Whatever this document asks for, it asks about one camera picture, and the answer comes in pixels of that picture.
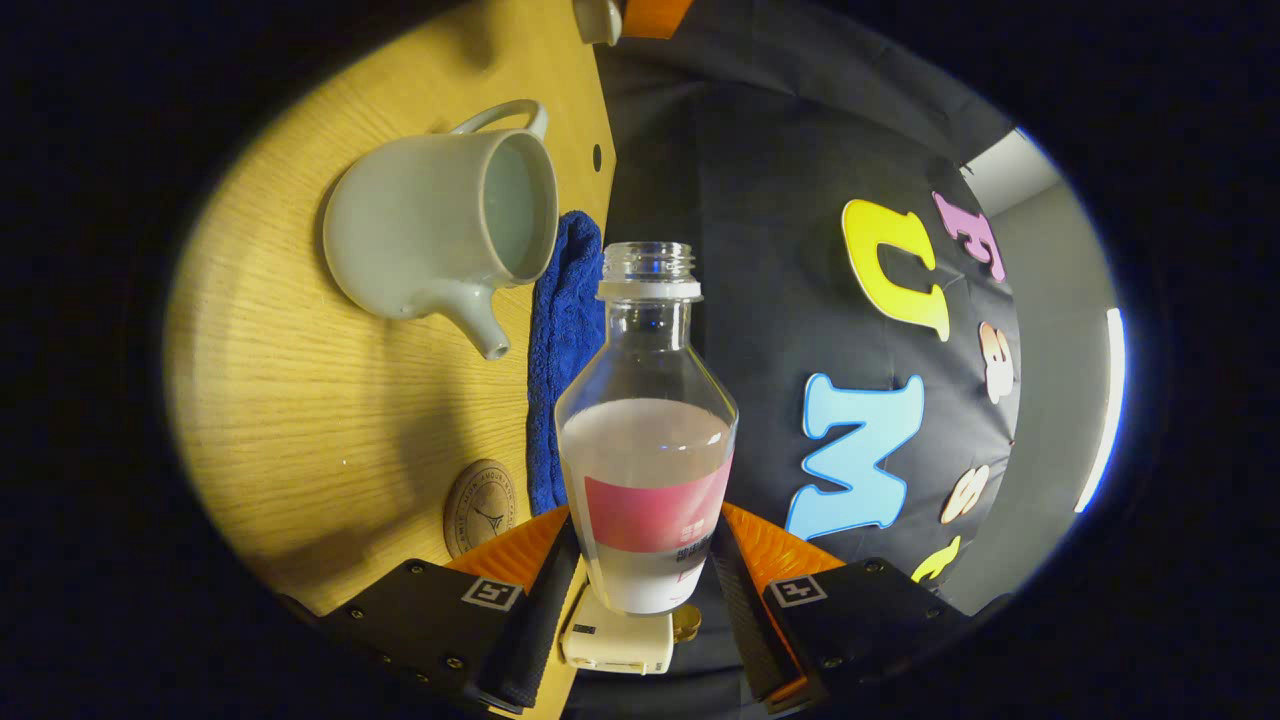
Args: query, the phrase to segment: bottle neck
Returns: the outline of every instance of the bottle neck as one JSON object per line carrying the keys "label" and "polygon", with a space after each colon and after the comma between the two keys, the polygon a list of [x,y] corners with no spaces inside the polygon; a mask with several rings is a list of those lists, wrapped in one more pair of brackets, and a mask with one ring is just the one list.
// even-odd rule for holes
{"label": "bottle neck", "polygon": [[684,350],[689,346],[691,305],[689,301],[607,302],[605,341],[634,350]]}

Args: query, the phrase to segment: blue towel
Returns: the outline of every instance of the blue towel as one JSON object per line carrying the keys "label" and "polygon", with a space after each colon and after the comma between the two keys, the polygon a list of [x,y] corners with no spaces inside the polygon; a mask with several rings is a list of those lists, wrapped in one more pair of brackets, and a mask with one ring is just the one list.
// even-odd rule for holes
{"label": "blue towel", "polygon": [[600,228],[586,213],[566,213],[547,272],[534,286],[529,331],[529,500],[534,515],[568,502],[556,442],[556,401],[604,345],[604,302],[595,299],[604,268]]}

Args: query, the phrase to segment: pitcher handle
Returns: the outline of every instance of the pitcher handle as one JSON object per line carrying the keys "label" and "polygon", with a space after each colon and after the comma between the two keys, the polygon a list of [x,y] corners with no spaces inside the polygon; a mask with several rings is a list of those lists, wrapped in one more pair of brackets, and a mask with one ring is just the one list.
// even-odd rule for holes
{"label": "pitcher handle", "polygon": [[494,105],[462,120],[462,124],[451,129],[449,133],[462,135],[465,132],[475,132],[494,120],[520,114],[529,114],[529,124],[525,126],[525,129],[536,135],[538,140],[547,140],[547,108],[536,100],[512,100],[502,105]]}

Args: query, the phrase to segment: white cup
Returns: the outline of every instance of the white cup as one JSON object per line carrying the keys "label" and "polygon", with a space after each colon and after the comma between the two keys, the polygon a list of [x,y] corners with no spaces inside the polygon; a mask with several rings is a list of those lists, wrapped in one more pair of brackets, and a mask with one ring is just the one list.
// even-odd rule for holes
{"label": "white cup", "polygon": [[[525,128],[476,132],[522,113]],[[545,135],[543,104],[512,100],[357,160],[325,210],[325,259],[338,286],[383,318],[442,313],[485,359],[506,355],[493,291],[536,281],[556,246]]]}

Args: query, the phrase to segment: blue letter m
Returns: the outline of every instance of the blue letter m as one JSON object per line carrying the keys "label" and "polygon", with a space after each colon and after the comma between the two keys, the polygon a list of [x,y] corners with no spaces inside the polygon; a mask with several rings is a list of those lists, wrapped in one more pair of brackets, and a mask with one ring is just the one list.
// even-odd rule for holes
{"label": "blue letter m", "polygon": [[809,455],[805,473],[831,480],[842,491],[823,492],[808,484],[791,498],[787,532],[801,538],[861,525],[887,528],[906,501],[906,483],[878,468],[891,452],[911,439],[924,420],[924,380],[911,375],[895,391],[840,389],[818,373],[804,392],[804,434],[827,437],[837,425],[861,427]]}

